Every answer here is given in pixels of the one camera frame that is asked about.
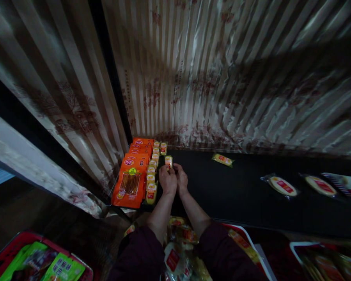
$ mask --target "dark sleeve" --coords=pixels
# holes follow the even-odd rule
[[[159,280],[164,262],[164,250],[148,226],[135,230],[129,243],[117,258],[107,281],[113,280]]]
[[[204,231],[199,251],[213,280],[268,280],[220,224]]]

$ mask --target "red plastic crate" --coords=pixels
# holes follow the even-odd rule
[[[92,269],[85,264],[80,258],[75,256],[74,254],[68,252],[67,250],[63,249],[62,247],[56,245],[52,241],[40,236],[38,234],[23,231],[19,232],[13,239],[5,246],[4,249],[0,251],[0,277],[10,265],[12,260],[16,257],[18,252],[22,249],[23,246],[32,244],[34,242],[41,242],[44,245],[47,245],[49,248],[66,255],[67,257],[71,258],[72,260],[82,264],[86,269],[83,272],[82,276],[80,277],[80,281],[93,281],[94,272]]]

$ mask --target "curtain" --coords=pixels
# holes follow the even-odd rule
[[[79,185],[2,118],[0,118],[0,161],[34,184],[95,218],[103,218],[107,213],[106,206],[99,199]]]
[[[351,1],[103,7],[134,136],[351,157]]]
[[[108,196],[127,140],[88,2],[1,0],[0,80]]]

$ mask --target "black table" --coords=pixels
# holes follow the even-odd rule
[[[188,176],[188,190],[214,220],[329,238],[351,239],[351,197],[335,200],[311,189],[298,175],[330,172],[351,176],[351,160],[229,154],[233,168],[212,161],[212,152],[168,150]],[[300,190],[288,200],[261,176],[277,173]],[[161,197],[159,188],[157,200]],[[151,212],[153,207],[141,207]],[[186,216],[176,196],[172,215]]]

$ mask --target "hand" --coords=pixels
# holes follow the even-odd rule
[[[177,192],[177,176],[174,169],[167,171],[167,166],[164,165],[159,170],[160,184],[163,188],[163,195],[172,194]]]
[[[183,194],[188,192],[188,190],[187,190],[187,184],[188,184],[187,175],[184,172],[181,165],[174,163],[173,167],[177,171],[177,191],[178,191],[179,196],[182,196]]]

